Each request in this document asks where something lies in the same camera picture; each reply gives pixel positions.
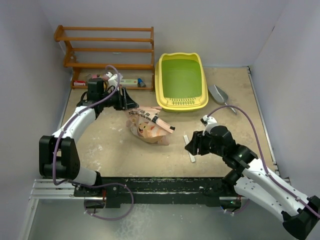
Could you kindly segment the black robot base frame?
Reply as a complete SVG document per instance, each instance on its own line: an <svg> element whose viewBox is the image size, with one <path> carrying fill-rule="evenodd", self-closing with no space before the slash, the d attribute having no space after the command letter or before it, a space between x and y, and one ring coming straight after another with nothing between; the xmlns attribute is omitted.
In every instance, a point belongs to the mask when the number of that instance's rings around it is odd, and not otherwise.
<svg viewBox="0 0 320 240"><path fill-rule="evenodd" d="M122 204L205 205L239 210L245 197L235 192L221 177L101 177L96 187L74 183L77 197L92 200L99 208L119 208Z"/></svg>

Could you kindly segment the pink cat litter bag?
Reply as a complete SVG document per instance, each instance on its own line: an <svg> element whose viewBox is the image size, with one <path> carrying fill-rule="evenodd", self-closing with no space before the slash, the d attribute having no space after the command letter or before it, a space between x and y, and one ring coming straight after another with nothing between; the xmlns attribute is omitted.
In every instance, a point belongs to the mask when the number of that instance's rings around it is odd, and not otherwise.
<svg viewBox="0 0 320 240"><path fill-rule="evenodd" d="M161 110L160 106L140 106L126 110L126 126L133 135L148 144L167 146L167 135L172 134L176 128L159 117Z"/></svg>

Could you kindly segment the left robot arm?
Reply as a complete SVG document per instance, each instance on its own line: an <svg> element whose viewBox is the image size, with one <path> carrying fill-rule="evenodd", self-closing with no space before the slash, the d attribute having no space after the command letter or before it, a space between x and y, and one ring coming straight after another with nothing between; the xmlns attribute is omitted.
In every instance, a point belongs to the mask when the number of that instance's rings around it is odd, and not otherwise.
<svg viewBox="0 0 320 240"><path fill-rule="evenodd" d="M120 88L121 76L112 75L108 80L91 78L71 117L51 135L39 140L39 173L52 178L58 186L70 181L85 186L91 196L103 191L99 172L81 166L76 143L87 127L92 124L105 108L126 111L138 108L125 88Z"/></svg>

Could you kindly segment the white bag sealing clip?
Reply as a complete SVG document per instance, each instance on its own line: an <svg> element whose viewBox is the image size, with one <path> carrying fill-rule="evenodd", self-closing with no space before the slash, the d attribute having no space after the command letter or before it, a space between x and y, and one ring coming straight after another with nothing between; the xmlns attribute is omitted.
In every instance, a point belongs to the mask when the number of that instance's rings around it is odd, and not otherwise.
<svg viewBox="0 0 320 240"><path fill-rule="evenodd" d="M187 135L184 135L184 136L183 136L183 139L184 139L185 145L187 145L187 144L190 142ZM191 163L195 163L195 162L196 162L196 158L195 158L191 153L189 153L189 152L187 152L187 153L188 153L188 155L189 155L190 162L191 162Z"/></svg>

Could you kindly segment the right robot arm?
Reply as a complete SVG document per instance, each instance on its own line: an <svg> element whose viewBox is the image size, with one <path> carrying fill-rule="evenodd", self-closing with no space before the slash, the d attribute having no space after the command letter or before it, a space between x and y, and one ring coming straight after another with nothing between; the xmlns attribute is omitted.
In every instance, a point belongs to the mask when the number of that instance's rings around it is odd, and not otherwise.
<svg viewBox="0 0 320 240"><path fill-rule="evenodd" d="M248 147L236 143L221 125L195 131L185 149L195 155L220 156L231 171L224 177L222 190L236 193L260 205L281 222L298 240L305 240L320 220L320 199L307 196L266 167Z"/></svg>

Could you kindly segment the grey metal litter scoop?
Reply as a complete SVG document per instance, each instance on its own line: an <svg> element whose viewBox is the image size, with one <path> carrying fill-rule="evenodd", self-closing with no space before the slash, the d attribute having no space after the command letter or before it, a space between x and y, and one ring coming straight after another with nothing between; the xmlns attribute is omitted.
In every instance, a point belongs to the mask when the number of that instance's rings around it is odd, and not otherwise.
<svg viewBox="0 0 320 240"><path fill-rule="evenodd" d="M227 106L228 103L228 95L217 85L209 85L208 86L208 91L210 92L211 96L213 97L213 100L222 106Z"/></svg>

